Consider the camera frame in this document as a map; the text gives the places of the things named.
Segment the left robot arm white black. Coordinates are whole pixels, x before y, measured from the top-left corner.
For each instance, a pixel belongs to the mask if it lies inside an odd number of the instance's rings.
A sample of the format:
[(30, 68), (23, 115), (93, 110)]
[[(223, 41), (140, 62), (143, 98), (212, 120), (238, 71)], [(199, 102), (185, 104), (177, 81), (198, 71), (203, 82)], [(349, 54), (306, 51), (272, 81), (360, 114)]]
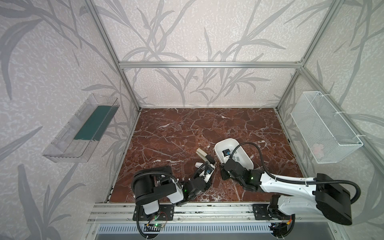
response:
[(171, 166), (139, 171), (131, 183), (135, 203), (148, 216), (160, 212), (159, 200), (164, 197), (176, 206), (192, 201), (211, 187), (215, 169), (209, 162), (200, 163), (186, 182), (180, 182), (173, 175)]

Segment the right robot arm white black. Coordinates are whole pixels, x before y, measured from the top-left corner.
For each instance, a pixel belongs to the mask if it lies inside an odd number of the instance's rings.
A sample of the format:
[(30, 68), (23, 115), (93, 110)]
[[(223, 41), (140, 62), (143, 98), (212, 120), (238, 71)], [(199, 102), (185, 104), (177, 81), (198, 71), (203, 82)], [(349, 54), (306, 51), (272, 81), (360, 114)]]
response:
[(331, 222), (350, 226), (352, 200), (344, 182), (334, 181), (325, 174), (315, 178), (270, 177), (265, 171), (248, 170), (228, 159), (221, 165), (222, 173), (249, 192), (272, 193), (269, 214), (274, 217), (295, 214), (320, 215)]

